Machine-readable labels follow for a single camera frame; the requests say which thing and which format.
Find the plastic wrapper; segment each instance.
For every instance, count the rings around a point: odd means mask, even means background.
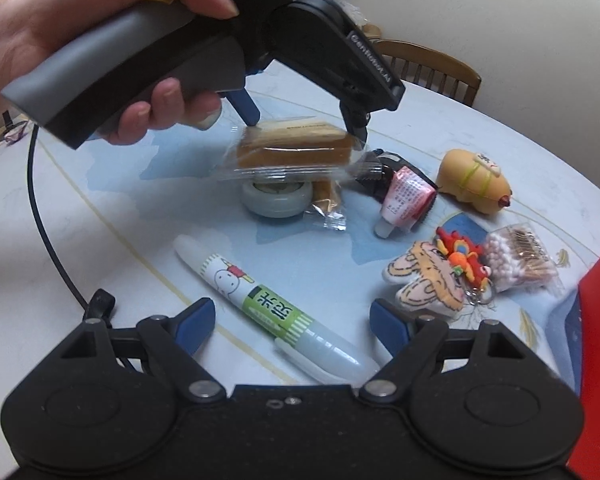
[[[316,182],[380,178],[382,164],[359,139],[319,118],[248,126],[216,170],[219,180]]]
[[[509,225],[489,233],[482,246],[498,292],[516,286],[544,286],[558,296],[564,290],[555,263],[530,224]]]
[[[35,124],[33,121],[24,121],[22,124],[20,124],[20,126],[17,126],[10,132],[4,134],[4,141],[8,146],[11,146],[19,140],[24,139],[24,137],[30,135],[34,126]]]
[[[345,14],[349,16],[349,19],[356,24],[358,28],[362,28],[368,22],[366,16],[360,10],[360,7],[356,7],[350,4],[346,0],[337,0],[338,5],[344,10]]]
[[[314,196],[311,205],[304,212],[304,220],[311,225],[334,231],[347,229],[339,183],[332,180],[314,182]]]

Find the metal screw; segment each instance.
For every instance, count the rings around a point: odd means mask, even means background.
[[[215,381],[196,381],[189,385],[189,391],[196,397],[208,399],[222,391],[222,386]]]
[[[398,390],[398,386],[391,381],[376,379],[375,381],[369,381],[365,384],[365,390],[374,397],[388,397]]]
[[[267,408],[272,408],[274,410],[281,410],[285,407],[285,403],[278,399],[269,399],[266,406]]]

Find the white wall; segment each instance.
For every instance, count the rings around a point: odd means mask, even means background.
[[[482,76],[475,108],[600,186],[600,0],[348,0]]]

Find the packaged bread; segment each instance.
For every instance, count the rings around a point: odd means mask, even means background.
[[[381,178],[382,164],[345,130],[323,119],[302,118],[248,126],[215,175],[258,182],[346,181]]]
[[[346,165],[355,137],[321,119],[269,121],[248,126],[236,147],[240,168]]]
[[[446,152],[436,185],[440,193],[453,195],[459,202],[468,202],[485,214],[508,207],[513,195],[497,164],[481,153],[467,150]]]

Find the wooden chair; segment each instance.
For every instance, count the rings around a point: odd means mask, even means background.
[[[405,41],[380,40],[374,43],[374,47],[379,54],[390,58],[391,69],[403,81],[422,86],[420,80],[426,75],[426,72],[422,73],[424,68],[429,71],[425,88],[469,107],[474,105],[482,79],[473,68],[462,61],[449,54]],[[455,81],[450,92],[446,92],[450,85],[449,79]]]
[[[372,43],[382,38],[382,30],[373,23],[365,23],[362,26],[362,32],[365,33],[366,38]]]

